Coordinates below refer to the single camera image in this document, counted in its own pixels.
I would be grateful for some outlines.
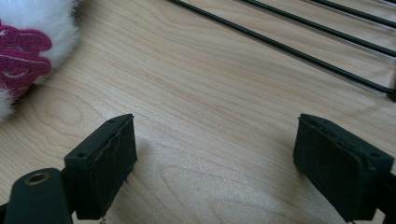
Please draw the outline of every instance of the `white fur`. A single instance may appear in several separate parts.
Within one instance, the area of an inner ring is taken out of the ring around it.
[[[42,51],[40,56],[48,58],[52,69],[56,69],[78,40],[78,28],[72,17],[77,3],[77,0],[0,0],[0,20],[2,25],[46,34],[52,48]],[[0,90],[0,121],[11,111],[7,92]]]

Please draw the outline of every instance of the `black clamp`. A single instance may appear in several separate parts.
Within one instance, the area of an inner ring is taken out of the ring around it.
[[[379,208],[384,223],[396,223],[389,154],[326,119],[302,114],[293,158],[346,222],[372,220]]]
[[[18,179],[0,223],[73,223],[103,217],[131,173],[136,157],[132,114],[110,119],[64,157],[62,171],[34,171]]]

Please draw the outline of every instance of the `screw hole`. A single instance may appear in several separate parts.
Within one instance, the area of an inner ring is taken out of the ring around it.
[[[46,181],[50,177],[49,173],[41,173],[31,175],[29,178],[25,180],[26,185],[36,185]]]
[[[379,158],[379,154],[375,152],[370,153],[370,156],[373,158]]]
[[[79,157],[79,158],[84,158],[86,156],[87,156],[87,153],[85,153],[85,152],[80,152],[77,154],[77,157]]]

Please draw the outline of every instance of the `light wooden table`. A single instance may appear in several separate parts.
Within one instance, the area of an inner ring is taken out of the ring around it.
[[[393,85],[391,58],[238,1],[189,2]],[[262,2],[396,49],[395,30],[301,0]],[[336,2],[396,21],[396,7]],[[138,162],[107,223],[344,223],[292,162],[301,113],[396,157],[396,105],[385,98],[164,0],[86,0],[78,11],[76,50],[0,124],[0,203],[20,176],[62,169],[70,150],[126,113],[135,115]],[[377,212],[373,223],[382,219]]]

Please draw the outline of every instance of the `magenta embroidered patch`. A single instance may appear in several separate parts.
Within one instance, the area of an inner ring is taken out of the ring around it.
[[[50,60],[40,57],[52,47],[50,39],[37,30],[19,30],[0,21],[0,88],[20,98],[39,76],[51,70]]]

